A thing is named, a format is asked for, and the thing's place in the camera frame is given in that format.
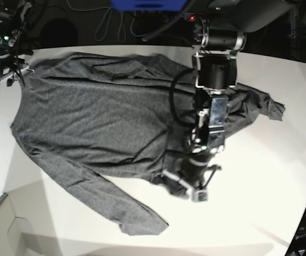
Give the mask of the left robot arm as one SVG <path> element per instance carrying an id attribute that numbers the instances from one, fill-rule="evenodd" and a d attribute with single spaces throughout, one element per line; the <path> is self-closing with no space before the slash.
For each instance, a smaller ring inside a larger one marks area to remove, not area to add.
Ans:
<path id="1" fill-rule="evenodd" d="M 267 93 L 237 81 L 237 56 L 244 48 L 247 34 L 266 27 L 298 1 L 234 1 L 222 13 L 194 15 L 191 26 L 192 67 L 181 71 L 170 83 L 168 101 L 174 121 L 187 129 L 184 152 L 173 152 L 171 167 L 162 170 L 162 181 L 174 196 L 191 191 L 196 202 L 207 196 L 210 179 L 221 167 L 211 160 L 224 151 L 226 138 L 255 122 L 259 115 L 281 121 L 285 107 Z M 192 113 L 187 122 L 177 112 L 175 90 L 186 76 L 195 76 Z"/>

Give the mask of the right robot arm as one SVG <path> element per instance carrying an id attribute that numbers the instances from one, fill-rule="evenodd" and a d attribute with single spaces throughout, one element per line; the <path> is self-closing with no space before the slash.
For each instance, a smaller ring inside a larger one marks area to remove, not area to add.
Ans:
<path id="1" fill-rule="evenodd" d="M 15 81 L 23 82 L 25 72 L 33 72 L 24 59 L 20 59 L 20 37 L 26 27 L 27 13 L 33 1 L 2 1 L 0 11 L 0 83 L 12 86 Z"/>

